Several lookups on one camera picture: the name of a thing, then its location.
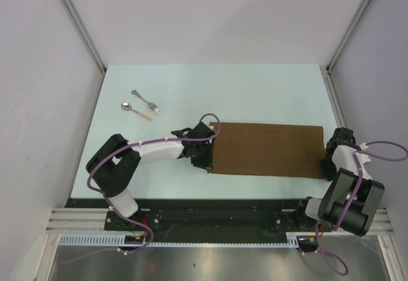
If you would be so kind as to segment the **brown cloth napkin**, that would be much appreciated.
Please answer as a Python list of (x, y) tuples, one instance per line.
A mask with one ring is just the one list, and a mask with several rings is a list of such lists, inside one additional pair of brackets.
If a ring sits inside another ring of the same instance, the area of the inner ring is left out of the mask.
[(214, 141), (211, 173), (324, 178), (321, 126), (223, 122)]

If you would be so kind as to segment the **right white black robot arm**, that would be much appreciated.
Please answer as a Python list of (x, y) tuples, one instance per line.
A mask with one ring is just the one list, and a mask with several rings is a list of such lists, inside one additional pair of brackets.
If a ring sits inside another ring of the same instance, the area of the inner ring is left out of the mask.
[(384, 185), (366, 171), (371, 158), (357, 145), (353, 131), (336, 128), (320, 161), (323, 176), (330, 182), (322, 198), (301, 200), (294, 212), (295, 226), (312, 231), (317, 222), (332, 229), (342, 229), (365, 236), (382, 200)]

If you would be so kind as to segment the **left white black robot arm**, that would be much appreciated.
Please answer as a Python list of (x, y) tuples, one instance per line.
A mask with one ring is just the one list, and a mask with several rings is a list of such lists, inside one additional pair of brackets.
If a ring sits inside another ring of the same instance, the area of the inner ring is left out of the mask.
[(128, 230), (141, 222), (139, 207), (128, 185), (136, 168), (165, 159), (187, 158), (196, 168), (210, 170), (214, 139), (218, 135), (211, 127), (199, 122), (194, 128), (172, 131), (160, 139), (130, 144), (121, 134), (114, 134), (86, 164), (90, 179), (98, 192), (119, 214), (119, 223)]

